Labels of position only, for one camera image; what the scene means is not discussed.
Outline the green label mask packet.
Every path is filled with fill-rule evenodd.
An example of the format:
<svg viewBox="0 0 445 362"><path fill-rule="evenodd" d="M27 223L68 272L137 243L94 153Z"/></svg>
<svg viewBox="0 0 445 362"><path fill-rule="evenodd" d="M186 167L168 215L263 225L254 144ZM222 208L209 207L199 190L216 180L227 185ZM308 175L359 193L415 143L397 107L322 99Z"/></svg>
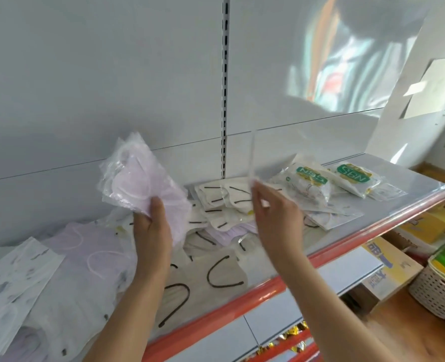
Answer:
<svg viewBox="0 0 445 362"><path fill-rule="evenodd" d="M347 160L331 164L326 169L337 186L362 199L383 181L382 176L374 171Z"/></svg>
<svg viewBox="0 0 445 362"><path fill-rule="evenodd" d="M326 206L333 192L333 183L326 172L313 156L297 154L291 163L269 179L269 182L285 185L288 190Z"/></svg>

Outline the clear plastic shelf divider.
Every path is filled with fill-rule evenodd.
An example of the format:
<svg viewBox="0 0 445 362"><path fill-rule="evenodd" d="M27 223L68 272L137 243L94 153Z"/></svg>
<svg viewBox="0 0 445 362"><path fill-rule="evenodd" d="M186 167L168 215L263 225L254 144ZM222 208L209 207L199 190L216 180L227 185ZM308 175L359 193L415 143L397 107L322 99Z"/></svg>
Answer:
<svg viewBox="0 0 445 362"><path fill-rule="evenodd" d="M245 112L246 121L250 128L250 148L249 148L249 163L248 163L248 180L250 188L253 187L256 181L255 176L255 146L256 146L256 134L260 125L260 109L255 98L251 95L245 97Z"/></svg>

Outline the printed cardboard box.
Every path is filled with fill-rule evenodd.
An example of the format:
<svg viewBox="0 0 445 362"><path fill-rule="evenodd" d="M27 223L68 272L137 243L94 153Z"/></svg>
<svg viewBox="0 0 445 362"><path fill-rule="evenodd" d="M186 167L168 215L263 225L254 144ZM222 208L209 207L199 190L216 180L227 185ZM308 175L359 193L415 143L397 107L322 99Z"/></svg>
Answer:
<svg viewBox="0 0 445 362"><path fill-rule="evenodd" d="M424 267L383 237L376 237L362 247L383 265L347 292L357 313L367 315L408 286Z"/></svg>

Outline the yellow carton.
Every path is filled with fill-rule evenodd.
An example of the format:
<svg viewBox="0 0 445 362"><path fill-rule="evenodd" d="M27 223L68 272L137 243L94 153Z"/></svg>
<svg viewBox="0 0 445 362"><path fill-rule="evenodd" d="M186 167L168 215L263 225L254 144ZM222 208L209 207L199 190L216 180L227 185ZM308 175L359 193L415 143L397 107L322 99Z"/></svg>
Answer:
<svg viewBox="0 0 445 362"><path fill-rule="evenodd" d="M445 245L445 207L423 212L385 234L408 254L428 258Z"/></svg>

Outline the white paper sheet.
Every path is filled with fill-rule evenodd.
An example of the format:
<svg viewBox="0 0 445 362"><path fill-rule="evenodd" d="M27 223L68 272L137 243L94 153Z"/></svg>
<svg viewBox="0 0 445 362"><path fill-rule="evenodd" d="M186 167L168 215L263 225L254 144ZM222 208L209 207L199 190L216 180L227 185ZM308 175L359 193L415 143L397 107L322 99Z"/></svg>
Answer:
<svg viewBox="0 0 445 362"><path fill-rule="evenodd" d="M433 59L420 81L411 84L404 97L410 100L401 118L406 120L445 108L445 59Z"/></svg>

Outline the white shelf with red edge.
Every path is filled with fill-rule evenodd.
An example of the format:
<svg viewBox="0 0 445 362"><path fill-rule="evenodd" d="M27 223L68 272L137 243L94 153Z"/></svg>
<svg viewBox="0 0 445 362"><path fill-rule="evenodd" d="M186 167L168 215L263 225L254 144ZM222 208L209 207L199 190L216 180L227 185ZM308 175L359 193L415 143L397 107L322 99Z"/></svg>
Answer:
<svg viewBox="0 0 445 362"><path fill-rule="evenodd" d="M383 267L363 244L445 201L445 184L437 180L370 154L350 162L379 172L407 194L384 202L350 194L351 204L364 215L328 232L306 216L304 250L338 296ZM239 362L303 320L292 294L275 276L155 339L141 362Z"/></svg>

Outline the white woven plastic basket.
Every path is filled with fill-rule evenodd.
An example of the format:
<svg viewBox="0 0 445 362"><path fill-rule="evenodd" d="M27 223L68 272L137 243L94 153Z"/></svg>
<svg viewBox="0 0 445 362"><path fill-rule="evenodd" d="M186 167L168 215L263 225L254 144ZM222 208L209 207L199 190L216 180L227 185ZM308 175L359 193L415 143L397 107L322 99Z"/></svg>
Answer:
<svg viewBox="0 0 445 362"><path fill-rule="evenodd" d="M410 295L424 308L445 320L445 267L432 256L411 282Z"/></svg>

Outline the gold foil snack packets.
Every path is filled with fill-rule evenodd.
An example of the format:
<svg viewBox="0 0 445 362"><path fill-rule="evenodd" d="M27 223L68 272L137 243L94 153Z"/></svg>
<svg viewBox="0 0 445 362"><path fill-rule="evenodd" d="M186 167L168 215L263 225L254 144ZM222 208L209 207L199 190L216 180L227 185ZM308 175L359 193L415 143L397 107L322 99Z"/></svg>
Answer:
<svg viewBox="0 0 445 362"><path fill-rule="evenodd" d="M303 334L307 330L309 330L307 322L301 321L278 335L273 341L259 347L256 355L272 358L287 350L297 354L304 352L307 346L307 338Z"/></svg>

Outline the patterned white mask packet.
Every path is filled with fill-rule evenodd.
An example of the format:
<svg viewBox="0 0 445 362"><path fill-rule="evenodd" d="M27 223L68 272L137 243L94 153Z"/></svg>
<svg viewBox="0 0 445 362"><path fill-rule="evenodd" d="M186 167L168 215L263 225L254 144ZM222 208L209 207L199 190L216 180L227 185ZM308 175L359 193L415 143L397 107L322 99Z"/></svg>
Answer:
<svg viewBox="0 0 445 362"><path fill-rule="evenodd" d="M0 356L64 258L30 237L0 259Z"/></svg>

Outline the person's left forearm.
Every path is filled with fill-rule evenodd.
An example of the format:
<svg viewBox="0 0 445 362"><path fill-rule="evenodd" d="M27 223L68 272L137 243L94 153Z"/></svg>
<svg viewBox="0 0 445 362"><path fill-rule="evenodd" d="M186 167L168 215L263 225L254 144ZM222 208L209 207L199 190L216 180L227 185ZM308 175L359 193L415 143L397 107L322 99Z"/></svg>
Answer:
<svg viewBox="0 0 445 362"><path fill-rule="evenodd" d="M170 254L139 259L134 279L82 362L141 362L170 263Z"/></svg>

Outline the person's right hand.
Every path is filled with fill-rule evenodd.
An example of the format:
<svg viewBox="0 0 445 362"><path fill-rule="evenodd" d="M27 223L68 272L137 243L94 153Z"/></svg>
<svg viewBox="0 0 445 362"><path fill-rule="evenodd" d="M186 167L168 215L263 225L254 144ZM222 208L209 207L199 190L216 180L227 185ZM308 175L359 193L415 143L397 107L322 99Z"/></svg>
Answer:
<svg viewBox="0 0 445 362"><path fill-rule="evenodd" d="M259 183L265 220L258 236L272 264L278 267L303 254L303 214L280 191Z"/></svg>

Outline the lavender face mask packet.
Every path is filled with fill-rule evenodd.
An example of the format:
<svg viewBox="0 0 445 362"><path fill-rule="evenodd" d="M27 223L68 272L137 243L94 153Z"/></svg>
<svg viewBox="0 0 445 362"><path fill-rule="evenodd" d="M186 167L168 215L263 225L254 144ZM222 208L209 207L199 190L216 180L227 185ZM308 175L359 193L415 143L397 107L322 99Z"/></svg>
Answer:
<svg viewBox="0 0 445 362"><path fill-rule="evenodd" d="M173 245L185 239L192 211L188 193L167 173L140 133L118 139L100 170L97 189L103 202L150 216L151 199L158 197L165 207Z"/></svg>

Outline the small clear flat packet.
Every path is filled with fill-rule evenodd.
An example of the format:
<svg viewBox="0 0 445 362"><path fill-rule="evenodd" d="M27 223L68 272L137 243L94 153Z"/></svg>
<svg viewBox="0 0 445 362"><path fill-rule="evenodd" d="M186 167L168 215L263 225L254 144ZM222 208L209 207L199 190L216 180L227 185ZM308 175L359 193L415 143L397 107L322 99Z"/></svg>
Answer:
<svg viewBox="0 0 445 362"><path fill-rule="evenodd" d="M379 202L400 198L407 193L388 182L382 182L370 190L368 197Z"/></svg>

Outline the pile of black-loop mask packets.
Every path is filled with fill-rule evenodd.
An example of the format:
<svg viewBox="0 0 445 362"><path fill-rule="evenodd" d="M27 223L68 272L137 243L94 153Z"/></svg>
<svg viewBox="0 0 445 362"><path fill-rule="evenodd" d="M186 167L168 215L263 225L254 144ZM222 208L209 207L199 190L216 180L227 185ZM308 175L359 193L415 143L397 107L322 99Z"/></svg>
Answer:
<svg viewBox="0 0 445 362"><path fill-rule="evenodd" d="M306 196L288 190L285 185L267 183L294 201L311 222L329 231L363 216L363 213L341 198L343 190L333 184L328 205L322 206ZM188 222L190 232L205 229L221 245L237 237L237 231L256 233L250 188L245 177L216 180L195 187L195 199L189 200L192 211Z"/></svg>

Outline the slotted metal shelf upright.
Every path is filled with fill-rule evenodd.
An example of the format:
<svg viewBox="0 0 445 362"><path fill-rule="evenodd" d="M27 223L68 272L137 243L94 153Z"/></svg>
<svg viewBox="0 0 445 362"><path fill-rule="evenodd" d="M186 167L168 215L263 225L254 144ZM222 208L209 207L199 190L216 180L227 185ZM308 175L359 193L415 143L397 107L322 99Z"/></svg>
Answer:
<svg viewBox="0 0 445 362"><path fill-rule="evenodd" d="M220 177L226 178L230 1L222 0Z"/></svg>

